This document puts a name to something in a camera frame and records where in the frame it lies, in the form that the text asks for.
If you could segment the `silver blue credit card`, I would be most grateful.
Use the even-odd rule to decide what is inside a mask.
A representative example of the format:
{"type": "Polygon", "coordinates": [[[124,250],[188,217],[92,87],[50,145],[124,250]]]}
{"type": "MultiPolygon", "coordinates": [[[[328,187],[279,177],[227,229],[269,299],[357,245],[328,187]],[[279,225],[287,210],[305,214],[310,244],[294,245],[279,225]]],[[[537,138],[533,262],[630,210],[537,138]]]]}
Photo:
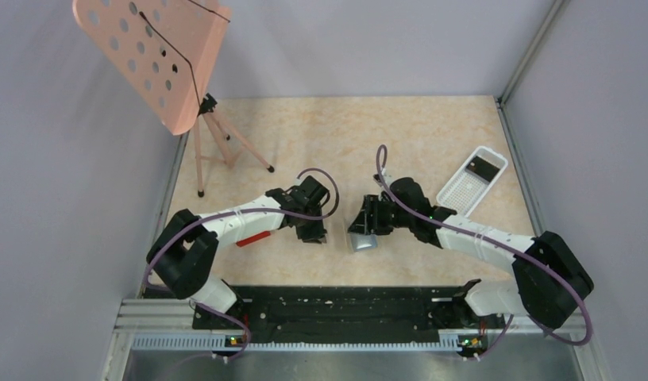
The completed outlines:
{"type": "Polygon", "coordinates": [[[361,235],[350,233],[350,245],[353,252],[363,252],[377,247],[377,237],[375,235],[361,235]]]}

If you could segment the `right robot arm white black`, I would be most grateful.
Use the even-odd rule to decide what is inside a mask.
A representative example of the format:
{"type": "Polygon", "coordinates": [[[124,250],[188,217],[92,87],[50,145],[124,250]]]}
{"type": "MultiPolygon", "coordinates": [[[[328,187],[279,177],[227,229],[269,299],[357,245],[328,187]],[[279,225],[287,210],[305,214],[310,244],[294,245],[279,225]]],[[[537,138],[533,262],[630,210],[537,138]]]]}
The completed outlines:
{"type": "Polygon", "coordinates": [[[455,321],[473,327],[484,316],[528,316],[546,329],[559,329],[574,312],[584,313],[593,281],[563,238],[507,233],[430,203],[409,177],[380,194],[363,197],[347,231],[353,236],[387,236],[406,229],[424,244],[464,253],[505,271],[507,281],[472,281],[453,305],[455,321]]]}

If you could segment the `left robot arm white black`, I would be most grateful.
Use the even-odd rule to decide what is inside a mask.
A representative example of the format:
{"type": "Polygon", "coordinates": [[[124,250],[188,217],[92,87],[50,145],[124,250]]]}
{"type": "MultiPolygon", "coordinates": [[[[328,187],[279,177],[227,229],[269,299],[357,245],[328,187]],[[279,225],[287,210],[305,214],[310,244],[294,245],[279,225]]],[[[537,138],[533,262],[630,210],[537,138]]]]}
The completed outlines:
{"type": "Polygon", "coordinates": [[[212,275],[218,250],[258,241],[283,228],[295,229],[304,243],[326,240],[322,208],[330,191],[308,175],[295,185],[266,191],[243,205],[212,214],[180,210],[170,219],[146,260],[177,299],[210,307],[212,318],[232,328],[242,315],[240,297],[212,275]]]}

